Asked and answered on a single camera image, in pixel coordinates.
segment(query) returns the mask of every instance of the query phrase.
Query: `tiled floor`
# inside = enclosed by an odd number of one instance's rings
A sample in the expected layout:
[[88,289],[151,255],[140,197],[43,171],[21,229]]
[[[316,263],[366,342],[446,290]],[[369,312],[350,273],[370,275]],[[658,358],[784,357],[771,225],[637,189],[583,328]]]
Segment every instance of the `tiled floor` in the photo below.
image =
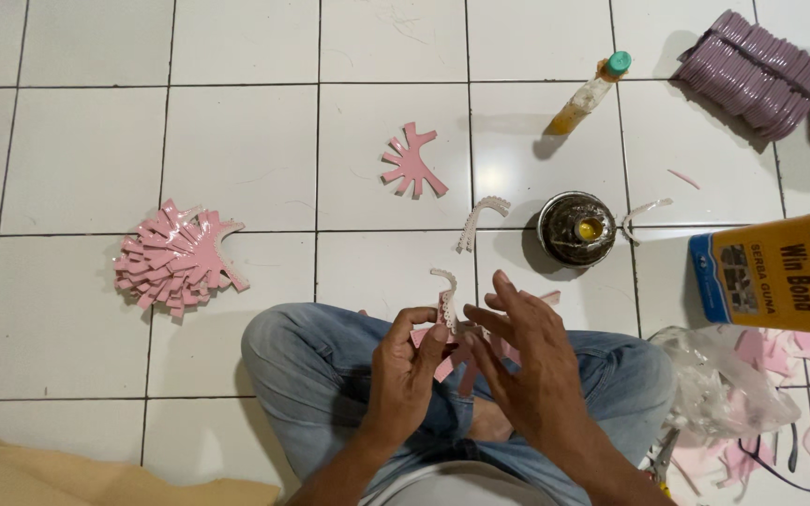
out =
[[[433,303],[445,281],[431,267],[457,275],[459,303],[504,268],[531,292],[561,289],[570,328],[706,326],[686,237],[810,213],[810,116],[767,144],[666,80],[726,8],[810,52],[810,0],[0,0],[0,437],[288,494],[297,481],[239,354],[271,305],[391,318]],[[567,139],[542,137],[615,48],[633,54],[628,79]],[[409,121],[438,133],[422,154],[443,197],[378,178]],[[636,220],[641,246],[559,270],[525,227],[566,190],[619,218],[676,203]],[[458,255],[487,194],[511,214],[483,213],[476,253]],[[120,235],[168,197],[247,225],[225,245],[252,288],[183,325],[112,287]],[[810,387],[794,385],[802,434]],[[810,488],[800,455],[789,478]],[[701,503],[810,494],[762,472]]]

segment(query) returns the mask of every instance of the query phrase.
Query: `brown paper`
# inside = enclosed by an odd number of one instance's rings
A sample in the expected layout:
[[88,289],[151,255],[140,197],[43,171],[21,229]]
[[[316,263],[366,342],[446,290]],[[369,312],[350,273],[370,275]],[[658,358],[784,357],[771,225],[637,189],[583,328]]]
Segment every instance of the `brown paper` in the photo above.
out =
[[[28,479],[39,482],[39,486],[29,485]],[[20,487],[22,492],[37,493],[39,500],[14,502],[22,506],[68,505],[72,503],[64,500],[70,498],[77,500],[76,505],[90,506],[268,506],[274,504],[280,491],[275,485],[232,479],[174,486],[140,466],[99,462],[84,456],[9,445],[0,440],[0,488],[12,486]],[[56,497],[62,502],[55,502]]]

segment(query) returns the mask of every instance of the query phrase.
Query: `person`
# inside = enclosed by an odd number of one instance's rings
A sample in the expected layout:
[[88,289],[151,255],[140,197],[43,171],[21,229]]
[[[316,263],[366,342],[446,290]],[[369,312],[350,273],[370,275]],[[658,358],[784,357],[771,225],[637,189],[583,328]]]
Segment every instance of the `person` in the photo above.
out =
[[256,316],[243,360],[292,469],[292,506],[673,504],[636,468],[655,441],[676,380],[655,345],[620,334],[565,331],[561,317],[492,277],[490,308],[470,322],[508,340],[521,366],[466,333],[481,375],[471,397],[434,371],[451,346],[443,324],[419,349],[414,325],[328,305],[278,305]]

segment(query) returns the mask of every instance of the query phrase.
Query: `finger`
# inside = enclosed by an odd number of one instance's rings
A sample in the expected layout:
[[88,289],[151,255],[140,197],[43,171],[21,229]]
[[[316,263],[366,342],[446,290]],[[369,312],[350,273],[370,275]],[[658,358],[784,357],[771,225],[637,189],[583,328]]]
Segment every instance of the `finger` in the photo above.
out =
[[505,306],[502,305],[502,302],[499,300],[499,295],[495,293],[487,293],[483,295],[483,302],[486,303],[490,309],[494,309],[496,311],[505,311]]
[[444,323],[437,323],[420,342],[418,356],[414,362],[414,374],[419,381],[433,380],[433,374],[445,356],[445,341],[448,339],[449,328]]
[[527,302],[520,296],[518,290],[509,281],[509,277],[501,269],[492,275],[492,286],[496,289],[499,301],[505,307],[505,313],[510,316],[513,324],[532,322],[533,315],[527,307]]
[[493,313],[475,305],[465,305],[465,316],[470,320],[486,327],[487,330],[493,334],[498,334],[505,339],[514,336],[514,328],[511,326],[511,321],[504,314]]
[[386,338],[394,343],[403,343],[411,337],[411,330],[419,323],[436,321],[436,308],[411,307],[399,311],[396,319],[392,321],[390,331]]
[[492,347],[486,339],[473,335],[465,337],[471,346],[473,359],[477,361],[480,372],[486,377],[492,397],[503,402],[508,398],[507,385],[511,382],[511,373],[492,352]]
[[549,323],[549,329],[551,331],[545,332],[546,335],[552,339],[567,342],[567,332],[564,331],[564,321],[562,317],[555,312],[552,306],[547,305],[539,297],[523,290],[520,291],[520,296],[533,308],[533,311],[540,320],[545,320]]

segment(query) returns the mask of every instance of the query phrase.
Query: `win bond glue box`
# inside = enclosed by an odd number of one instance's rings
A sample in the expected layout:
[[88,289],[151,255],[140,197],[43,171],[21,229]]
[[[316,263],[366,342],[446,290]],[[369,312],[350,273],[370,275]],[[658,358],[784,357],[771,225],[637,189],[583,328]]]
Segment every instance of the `win bond glue box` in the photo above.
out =
[[810,214],[690,238],[714,323],[810,331]]

